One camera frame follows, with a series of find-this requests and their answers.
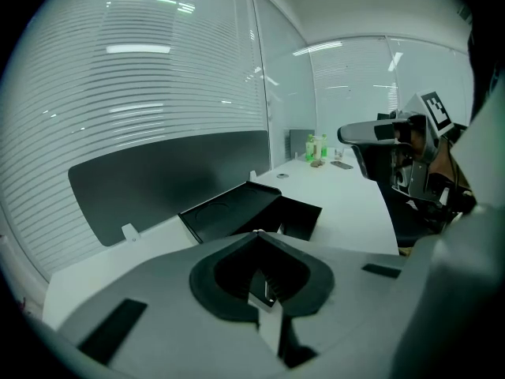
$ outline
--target phone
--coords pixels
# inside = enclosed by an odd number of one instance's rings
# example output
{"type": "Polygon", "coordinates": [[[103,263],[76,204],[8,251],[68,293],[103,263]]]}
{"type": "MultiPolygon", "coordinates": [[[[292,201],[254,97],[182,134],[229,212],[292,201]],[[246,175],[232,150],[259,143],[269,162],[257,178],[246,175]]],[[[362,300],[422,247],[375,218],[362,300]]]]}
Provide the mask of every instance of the phone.
{"type": "Polygon", "coordinates": [[[331,164],[333,164],[334,166],[343,168],[344,170],[350,170],[351,168],[354,168],[353,166],[350,166],[349,164],[342,163],[341,161],[338,161],[338,160],[332,161],[331,164]]]}

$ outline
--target black cable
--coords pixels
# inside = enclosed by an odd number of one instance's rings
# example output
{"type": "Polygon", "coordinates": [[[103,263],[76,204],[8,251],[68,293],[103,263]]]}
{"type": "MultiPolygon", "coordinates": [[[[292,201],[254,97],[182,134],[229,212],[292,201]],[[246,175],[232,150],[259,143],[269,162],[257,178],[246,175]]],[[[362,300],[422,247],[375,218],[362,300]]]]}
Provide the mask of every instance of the black cable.
{"type": "Polygon", "coordinates": [[[459,187],[459,169],[458,169],[458,164],[456,164],[456,167],[454,166],[452,162],[452,156],[451,156],[451,151],[450,149],[452,148],[452,142],[449,141],[447,137],[443,137],[447,141],[447,154],[449,155],[449,162],[451,163],[451,170],[452,170],[452,175],[454,176],[454,198],[451,198],[451,202],[449,206],[447,207],[447,214],[445,218],[445,223],[443,224],[442,231],[445,230],[447,227],[447,224],[449,223],[449,218],[451,217],[452,213],[452,208],[454,207],[454,203],[456,201],[456,195],[458,193],[458,187],[459,187]]]}

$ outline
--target gray plastic surface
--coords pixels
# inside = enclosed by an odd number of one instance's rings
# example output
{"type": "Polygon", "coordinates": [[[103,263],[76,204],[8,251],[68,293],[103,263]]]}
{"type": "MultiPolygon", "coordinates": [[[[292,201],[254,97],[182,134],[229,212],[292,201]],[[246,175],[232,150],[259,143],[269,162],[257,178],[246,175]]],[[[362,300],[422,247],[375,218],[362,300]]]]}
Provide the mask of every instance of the gray plastic surface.
{"type": "MultiPolygon", "coordinates": [[[[318,257],[335,272],[335,293],[320,313],[294,319],[300,343],[320,354],[292,370],[268,349],[255,327],[214,318],[189,290],[189,271],[195,263],[243,235],[142,264],[83,304],[61,334],[77,345],[124,297],[130,297],[149,306],[109,366],[126,376],[432,377],[444,348],[455,346],[454,333],[464,335],[480,305],[499,293],[505,278],[504,220],[503,211],[467,216],[443,235],[418,241],[403,267],[400,257],[354,253],[274,235],[318,257]],[[360,259],[364,264],[402,267],[402,272],[396,280],[383,276],[372,280],[370,272],[357,270],[360,259]],[[381,295],[370,295],[372,288],[381,295]]],[[[42,333],[69,365],[81,373],[90,366],[89,375],[81,376],[108,377],[97,375],[100,369],[85,355],[67,352],[61,337],[49,330],[42,333]]],[[[465,337],[459,345],[470,350],[482,346],[465,337]]]]}
{"type": "MultiPolygon", "coordinates": [[[[272,234],[331,266],[334,293],[315,316],[294,320],[304,345],[322,352],[361,323],[395,281],[361,268],[373,262],[401,266],[396,256],[373,256],[315,245],[272,234]]],[[[264,377],[286,370],[258,334],[256,326],[215,318],[193,297],[189,273],[200,259],[244,235],[178,251],[143,263],[83,304],[60,329],[79,345],[126,298],[146,302],[109,366],[135,377],[165,377],[167,371],[197,376],[264,377]]]]}

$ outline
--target glass wall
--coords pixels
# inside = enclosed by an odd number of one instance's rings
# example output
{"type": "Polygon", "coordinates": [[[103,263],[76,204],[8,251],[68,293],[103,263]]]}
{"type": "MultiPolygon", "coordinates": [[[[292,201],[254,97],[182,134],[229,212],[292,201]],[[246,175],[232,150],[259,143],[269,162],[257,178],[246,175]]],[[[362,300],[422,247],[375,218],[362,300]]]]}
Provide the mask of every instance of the glass wall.
{"type": "Polygon", "coordinates": [[[256,0],[271,145],[271,164],[290,159],[291,129],[316,128],[316,103],[310,57],[299,54],[306,43],[270,2],[256,0]]]}

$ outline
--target window blind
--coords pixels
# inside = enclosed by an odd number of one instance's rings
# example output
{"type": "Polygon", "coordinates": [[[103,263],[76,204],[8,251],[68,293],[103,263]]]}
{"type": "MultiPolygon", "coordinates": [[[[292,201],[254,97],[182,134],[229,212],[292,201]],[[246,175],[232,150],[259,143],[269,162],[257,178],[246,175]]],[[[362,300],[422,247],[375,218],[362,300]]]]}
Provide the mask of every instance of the window blind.
{"type": "Polygon", "coordinates": [[[71,166],[140,144],[266,130],[252,0],[47,0],[2,81],[2,203],[46,276],[103,250],[71,166]]]}

